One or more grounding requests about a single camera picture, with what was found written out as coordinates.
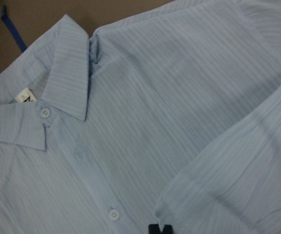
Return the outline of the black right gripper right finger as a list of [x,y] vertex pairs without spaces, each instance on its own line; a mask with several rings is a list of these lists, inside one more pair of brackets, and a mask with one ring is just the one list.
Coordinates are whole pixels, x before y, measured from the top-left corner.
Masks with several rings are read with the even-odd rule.
[[173,234],[173,227],[172,225],[164,225],[162,234]]

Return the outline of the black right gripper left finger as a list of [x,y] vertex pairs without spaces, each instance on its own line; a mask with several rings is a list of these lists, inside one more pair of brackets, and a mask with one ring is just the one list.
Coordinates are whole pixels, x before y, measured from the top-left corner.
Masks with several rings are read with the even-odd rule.
[[162,234],[159,224],[149,224],[148,233],[149,234]]

